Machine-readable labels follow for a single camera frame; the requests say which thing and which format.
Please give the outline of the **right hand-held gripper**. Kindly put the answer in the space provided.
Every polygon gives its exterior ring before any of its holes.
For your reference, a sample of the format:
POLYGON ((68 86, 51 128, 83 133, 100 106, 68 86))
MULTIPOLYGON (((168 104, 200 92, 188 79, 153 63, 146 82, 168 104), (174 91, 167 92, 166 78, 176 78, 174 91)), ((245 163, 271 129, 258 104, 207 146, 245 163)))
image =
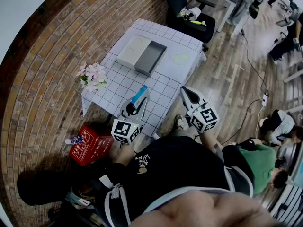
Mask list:
POLYGON ((199 133, 204 133, 218 123, 219 116, 216 109, 206 102, 200 91, 182 86, 180 93, 183 105, 187 109, 189 126, 194 126, 199 133))

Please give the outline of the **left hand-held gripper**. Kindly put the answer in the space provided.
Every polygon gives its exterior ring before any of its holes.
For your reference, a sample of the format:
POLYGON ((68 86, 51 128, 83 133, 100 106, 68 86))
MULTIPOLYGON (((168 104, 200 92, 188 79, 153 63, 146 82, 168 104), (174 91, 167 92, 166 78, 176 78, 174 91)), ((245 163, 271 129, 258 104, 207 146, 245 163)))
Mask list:
POLYGON ((124 144, 133 143, 135 138, 141 133, 144 127, 142 118, 149 102, 147 99, 144 99, 139 107, 135 108, 132 104, 132 99, 133 98, 127 99, 122 104, 121 113, 118 114, 117 119, 114 119, 111 131, 114 140, 124 144))

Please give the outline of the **white box lid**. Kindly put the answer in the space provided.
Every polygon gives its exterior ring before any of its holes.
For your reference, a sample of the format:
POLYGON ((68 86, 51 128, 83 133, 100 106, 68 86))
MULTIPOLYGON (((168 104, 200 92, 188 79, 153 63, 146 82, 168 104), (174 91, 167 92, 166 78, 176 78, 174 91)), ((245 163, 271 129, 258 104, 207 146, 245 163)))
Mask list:
POLYGON ((117 56, 117 62, 150 77, 166 50, 166 46, 150 38, 134 35, 117 56))

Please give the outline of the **person's left forearm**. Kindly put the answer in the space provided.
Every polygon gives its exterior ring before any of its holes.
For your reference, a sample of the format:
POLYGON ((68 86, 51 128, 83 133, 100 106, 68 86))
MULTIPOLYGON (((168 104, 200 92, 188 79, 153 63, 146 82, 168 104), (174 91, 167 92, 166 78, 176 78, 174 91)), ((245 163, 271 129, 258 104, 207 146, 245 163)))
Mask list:
POLYGON ((112 162, 127 166, 134 157, 134 146, 134 142, 131 144, 121 144, 121 149, 118 152, 117 156, 114 157, 112 162))

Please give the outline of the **person's right forearm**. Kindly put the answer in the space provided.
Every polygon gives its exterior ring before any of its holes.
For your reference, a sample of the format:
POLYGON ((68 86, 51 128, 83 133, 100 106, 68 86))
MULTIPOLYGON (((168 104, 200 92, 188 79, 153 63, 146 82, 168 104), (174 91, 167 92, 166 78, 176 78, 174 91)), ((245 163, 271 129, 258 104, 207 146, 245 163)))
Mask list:
POLYGON ((221 144, 218 142, 211 130, 208 130, 204 133, 200 133, 199 137, 202 145, 213 153, 216 153, 217 147, 221 147, 221 144))

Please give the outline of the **red cardboard box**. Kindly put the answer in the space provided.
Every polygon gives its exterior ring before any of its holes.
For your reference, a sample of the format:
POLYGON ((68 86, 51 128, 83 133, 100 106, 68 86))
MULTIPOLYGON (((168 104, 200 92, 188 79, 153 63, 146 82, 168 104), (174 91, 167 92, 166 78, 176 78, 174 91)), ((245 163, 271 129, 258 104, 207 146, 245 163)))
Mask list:
POLYGON ((108 129, 97 130, 83 125, 78 133, 81 143, 73 143, 69 156, 80 166, 108 157, 114 138, 108 129))

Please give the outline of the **person's right shoe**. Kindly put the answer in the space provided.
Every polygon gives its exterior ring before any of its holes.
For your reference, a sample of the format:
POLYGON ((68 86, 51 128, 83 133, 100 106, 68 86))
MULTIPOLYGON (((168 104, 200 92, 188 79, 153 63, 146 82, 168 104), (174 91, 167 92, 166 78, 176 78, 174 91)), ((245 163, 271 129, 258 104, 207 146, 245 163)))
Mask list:
POLYGON ((181 114, 176 115, 175 117, 175 127, 184 129, 184 118, 181 114))

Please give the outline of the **white grid tablecloth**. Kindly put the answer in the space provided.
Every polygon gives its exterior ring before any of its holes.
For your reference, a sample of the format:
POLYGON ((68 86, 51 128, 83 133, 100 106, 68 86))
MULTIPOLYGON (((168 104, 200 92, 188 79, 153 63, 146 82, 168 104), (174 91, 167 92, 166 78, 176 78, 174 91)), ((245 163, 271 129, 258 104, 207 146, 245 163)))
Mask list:
POLYGON ((142 133, 153 136, 179 94, 180 87, 186 84, 195 68, 206 59, 202 46, 201 41, 187 34, 137 19, 101 62, 106 71, 105 86, 100 91, 82 91, 83 114, 87 113, 91 103, 96 103, 117 116, 122 104, 146 85, 150 101, 143 117, 145 126, 142 133), (167 47, 159 65, 149 77, 118 63, 118 54, 133 35, 148 37, 167 47))

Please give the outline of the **pink artificial flowers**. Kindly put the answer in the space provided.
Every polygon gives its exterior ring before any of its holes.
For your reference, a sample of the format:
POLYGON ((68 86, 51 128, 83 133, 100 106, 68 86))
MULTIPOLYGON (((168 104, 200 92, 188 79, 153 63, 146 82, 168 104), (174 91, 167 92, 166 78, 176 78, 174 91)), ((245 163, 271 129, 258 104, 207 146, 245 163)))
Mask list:
POLYGON ((80 67, 76 76, 80 79, 82 87, 88 91, 100 91, 107 84, 105 67, 98 62, 80 67))

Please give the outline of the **person's black shirt torso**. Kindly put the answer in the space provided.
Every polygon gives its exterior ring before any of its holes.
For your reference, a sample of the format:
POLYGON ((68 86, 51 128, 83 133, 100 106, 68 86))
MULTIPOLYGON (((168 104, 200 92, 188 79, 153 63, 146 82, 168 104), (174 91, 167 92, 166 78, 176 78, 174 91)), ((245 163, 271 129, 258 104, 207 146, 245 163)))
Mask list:
POLYGON ((190 137, 162 137, 129 164, 113 163, 100 177, 97 214, 109 227, 128 227, 140 215, 188 192, 253 195, 251 174, 227 165, 190 137))

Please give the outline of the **small purple bottle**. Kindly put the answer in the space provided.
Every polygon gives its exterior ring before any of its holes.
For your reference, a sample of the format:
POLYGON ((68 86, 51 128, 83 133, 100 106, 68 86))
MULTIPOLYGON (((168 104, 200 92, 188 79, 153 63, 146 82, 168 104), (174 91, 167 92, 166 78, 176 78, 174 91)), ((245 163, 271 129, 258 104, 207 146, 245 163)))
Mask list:
POLYGON ((81 137, 81 136, 72 136, 70 138, 65 139, 65 144, 67 144, 67 145, 81 144, 82 141, 83 141, 83 137, 81 137))

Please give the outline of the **white paper roll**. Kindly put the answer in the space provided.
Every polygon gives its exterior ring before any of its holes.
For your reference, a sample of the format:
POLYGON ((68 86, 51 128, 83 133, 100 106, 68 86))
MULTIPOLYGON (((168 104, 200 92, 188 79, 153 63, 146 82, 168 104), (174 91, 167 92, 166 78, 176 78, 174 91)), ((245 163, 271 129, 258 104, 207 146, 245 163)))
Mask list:
POLYGON ((200 16, 201 14, 201 9, 198 8, 198 7, 194 7, 194 8, 191 8, 187 11, 187 15, 189 16, 189 20, 190 21, 196 21, 197 18, 200 16))

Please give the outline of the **pale blue packet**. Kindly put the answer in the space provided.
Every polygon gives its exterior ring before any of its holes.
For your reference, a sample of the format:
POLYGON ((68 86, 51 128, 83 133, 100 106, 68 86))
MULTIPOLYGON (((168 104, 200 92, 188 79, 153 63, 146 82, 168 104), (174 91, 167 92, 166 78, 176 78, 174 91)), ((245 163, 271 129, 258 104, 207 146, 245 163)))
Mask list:
POLYGON ((72 190, 68 191, 65 199, 77 209, 94 209, 94 197, 78 196, 72 190))

